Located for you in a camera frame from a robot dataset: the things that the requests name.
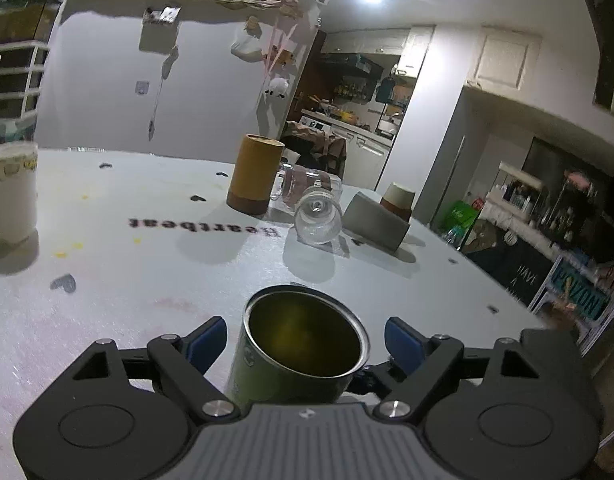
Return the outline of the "green metal cup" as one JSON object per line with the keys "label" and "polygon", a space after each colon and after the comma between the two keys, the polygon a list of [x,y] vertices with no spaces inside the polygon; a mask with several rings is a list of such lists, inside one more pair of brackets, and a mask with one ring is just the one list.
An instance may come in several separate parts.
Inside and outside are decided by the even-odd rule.
{"label": "green metal cup", "polygon": [[341,302],[305,286],[266,287],[244,309],[226,396],[242,410],[333,403],[369,354],[365,327]]}

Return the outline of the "grey cup lying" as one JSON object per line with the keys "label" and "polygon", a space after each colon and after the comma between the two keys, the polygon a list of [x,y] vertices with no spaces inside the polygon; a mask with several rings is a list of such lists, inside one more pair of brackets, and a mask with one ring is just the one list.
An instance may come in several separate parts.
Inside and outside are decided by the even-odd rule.
{"label": "grey cup lying", "polygon": [[344,211],[343,230],[396,252],[409,230],[409,223],[370,196],[358,192]]}

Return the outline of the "brown white paper cup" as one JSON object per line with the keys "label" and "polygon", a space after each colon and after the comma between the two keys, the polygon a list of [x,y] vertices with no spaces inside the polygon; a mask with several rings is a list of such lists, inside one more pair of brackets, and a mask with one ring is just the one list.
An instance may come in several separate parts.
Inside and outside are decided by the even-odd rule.
{"label": "brown white paper cup", "polygon": [[412,204],[415,192],[405,185],[392,182],[380,200],[382,207],[396,214],[403,221],[408,222],[411,218]]}

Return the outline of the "clear glass cup lying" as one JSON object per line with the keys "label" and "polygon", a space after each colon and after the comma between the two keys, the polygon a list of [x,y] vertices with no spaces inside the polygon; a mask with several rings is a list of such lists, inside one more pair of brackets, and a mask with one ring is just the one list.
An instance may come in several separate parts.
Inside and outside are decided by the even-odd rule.
{"label": "clear glass cup lying", "polygon": [[294,210],[298,238],[308,245],[333,242],[343,228],[339,193],[311,186],[301,196]]}

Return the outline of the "tan cylindrical bamboo cup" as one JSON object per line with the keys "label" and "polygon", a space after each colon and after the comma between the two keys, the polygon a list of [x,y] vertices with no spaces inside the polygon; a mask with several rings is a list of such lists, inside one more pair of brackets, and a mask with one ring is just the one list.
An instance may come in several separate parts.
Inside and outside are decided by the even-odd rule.
{"label": "tan cylindrical bamboo cup", "polygon": [[227,194],[228,206],[251,216],[266,213],[283,148],[275,139],[244,136]]}

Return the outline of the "white patterned ceramic cup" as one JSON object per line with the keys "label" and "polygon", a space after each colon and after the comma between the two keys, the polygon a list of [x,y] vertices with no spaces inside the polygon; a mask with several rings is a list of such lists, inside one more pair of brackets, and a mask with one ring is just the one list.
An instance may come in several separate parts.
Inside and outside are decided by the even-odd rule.
{"label": "white patterned ceramic cup", "polygon": [[38,144],[0,144],[0,239],[18,244],[37,225]]}

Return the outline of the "green shopping bag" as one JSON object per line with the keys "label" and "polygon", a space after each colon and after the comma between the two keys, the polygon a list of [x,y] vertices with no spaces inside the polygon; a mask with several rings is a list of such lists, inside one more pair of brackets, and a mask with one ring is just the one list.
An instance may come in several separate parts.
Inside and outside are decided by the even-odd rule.
{"label": "green shopping bag", "polygon": [[478,210],[471,205],[457,200],[441,220],[441,235],[464,236],[478,218]]}

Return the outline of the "clear glass mug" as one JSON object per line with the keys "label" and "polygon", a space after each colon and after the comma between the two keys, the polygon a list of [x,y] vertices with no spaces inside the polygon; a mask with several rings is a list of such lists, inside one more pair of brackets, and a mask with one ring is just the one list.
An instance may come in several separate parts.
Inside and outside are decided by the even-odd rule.
{"label": "clear glass mug", "polygon": [[323,188],[337,200],[342,196],[342,180],[335,174],[283,162],[278,169],[270,198],[294,208],[309,188]]}

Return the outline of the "white plush toy hanging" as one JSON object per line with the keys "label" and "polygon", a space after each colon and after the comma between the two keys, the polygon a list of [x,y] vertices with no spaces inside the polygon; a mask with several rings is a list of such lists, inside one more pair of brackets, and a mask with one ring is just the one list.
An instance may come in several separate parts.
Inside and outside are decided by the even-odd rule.
{"label": "white plush toy hanging", "polygon": [[286,78],[275,76],[267,83],[264,94],[271,98],[285,99],[287,92],[289,92],[289,87],[290,83]]}

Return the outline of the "white plastic drawer unit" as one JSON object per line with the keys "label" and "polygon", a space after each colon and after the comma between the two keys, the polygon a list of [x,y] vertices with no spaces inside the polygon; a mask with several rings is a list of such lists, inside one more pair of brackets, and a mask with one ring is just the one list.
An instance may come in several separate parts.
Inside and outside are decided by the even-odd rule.
{"label": "white plastic drawer unit", "polygon": [[50,47],[38,40],[0,44],[0,127],[18,128],[37,118]]}

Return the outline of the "white wall shelf box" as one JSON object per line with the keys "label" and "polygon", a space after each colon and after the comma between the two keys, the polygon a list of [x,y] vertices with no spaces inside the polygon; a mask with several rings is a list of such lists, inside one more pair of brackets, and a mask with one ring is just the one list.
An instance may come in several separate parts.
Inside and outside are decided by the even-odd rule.
{"label": "white wall shelf box", "polygon": [[177,44],[179,6],[146,8],[142,16],[142,32],[139,50],[168,54]]}

